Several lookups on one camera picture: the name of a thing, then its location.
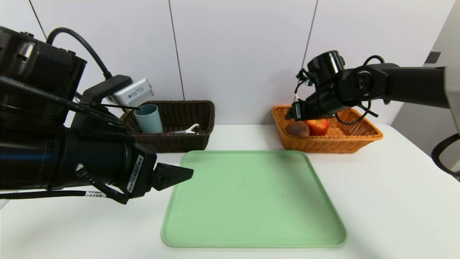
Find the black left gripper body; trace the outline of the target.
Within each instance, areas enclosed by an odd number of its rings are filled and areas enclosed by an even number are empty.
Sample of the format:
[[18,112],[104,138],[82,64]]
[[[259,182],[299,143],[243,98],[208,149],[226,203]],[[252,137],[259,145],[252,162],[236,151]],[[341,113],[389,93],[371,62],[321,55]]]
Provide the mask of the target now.
[[133,199],[149,192],[157,155],[139,143],[101,142],[78,159],[78,178],[109,199]]

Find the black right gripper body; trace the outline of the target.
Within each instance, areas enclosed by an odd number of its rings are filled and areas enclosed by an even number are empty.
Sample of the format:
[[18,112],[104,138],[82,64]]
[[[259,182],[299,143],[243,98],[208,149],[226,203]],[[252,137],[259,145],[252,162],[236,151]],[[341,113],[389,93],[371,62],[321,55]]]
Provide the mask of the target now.
[[324,119],[336,113],[334,91],[316,91],[304,99],[295,91],[294,100],[291,106],[291,118],[294,120]]

